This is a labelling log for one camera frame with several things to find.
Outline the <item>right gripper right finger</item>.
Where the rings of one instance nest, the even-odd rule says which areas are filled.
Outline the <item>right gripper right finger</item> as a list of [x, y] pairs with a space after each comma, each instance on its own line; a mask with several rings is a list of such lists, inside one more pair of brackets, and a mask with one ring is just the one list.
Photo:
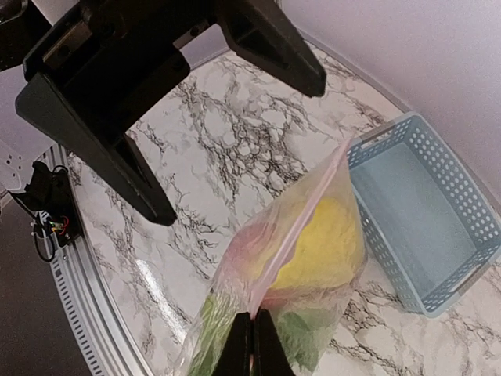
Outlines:
[[260, 309], [254, 318], [253, 334], [253, 375], [294, 376], [267, 309]]

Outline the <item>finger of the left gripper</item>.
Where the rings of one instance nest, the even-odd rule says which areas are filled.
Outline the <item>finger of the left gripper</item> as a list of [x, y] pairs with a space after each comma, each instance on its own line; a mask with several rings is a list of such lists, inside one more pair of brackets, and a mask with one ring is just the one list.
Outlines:
[[321, 97], [326, 72], [274, 1], [216, 1], [218, 25], [239, 57], [308, 97]]

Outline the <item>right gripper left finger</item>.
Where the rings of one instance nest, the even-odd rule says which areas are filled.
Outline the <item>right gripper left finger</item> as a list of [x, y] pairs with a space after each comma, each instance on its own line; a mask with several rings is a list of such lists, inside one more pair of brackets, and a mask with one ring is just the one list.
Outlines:
[[247, 376], [250, 374], [251, 316], [238, 313], [213, 371], [213, 376]]

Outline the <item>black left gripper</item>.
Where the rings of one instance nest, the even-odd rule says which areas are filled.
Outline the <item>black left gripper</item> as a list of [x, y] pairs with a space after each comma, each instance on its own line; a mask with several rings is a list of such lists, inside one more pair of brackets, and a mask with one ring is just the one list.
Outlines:
[[222, 20], [228, 1], [81, 1], [24, 62], [16, 112], [76, 154], [137, 212], [176, 213], [125, 133], [189, 76], [182, 47]]

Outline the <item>clear zip top bag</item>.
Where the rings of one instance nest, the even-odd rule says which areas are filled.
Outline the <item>clear zip top bag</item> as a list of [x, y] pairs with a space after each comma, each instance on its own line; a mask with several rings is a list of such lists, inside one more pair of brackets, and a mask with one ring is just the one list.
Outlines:
[[349, 143], [235, 234], [177, 375], [311, 375], [366, 264]]

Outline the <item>light blue plastic basket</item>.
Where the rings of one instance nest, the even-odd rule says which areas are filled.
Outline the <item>light blue plastic basket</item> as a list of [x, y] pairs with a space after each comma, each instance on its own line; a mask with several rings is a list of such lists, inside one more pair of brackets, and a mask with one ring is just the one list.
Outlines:
[[500, 221], [454, 151], [409, 112], [353, 140], [366, 243], [411, 313], [440, 316], [500, 256]]

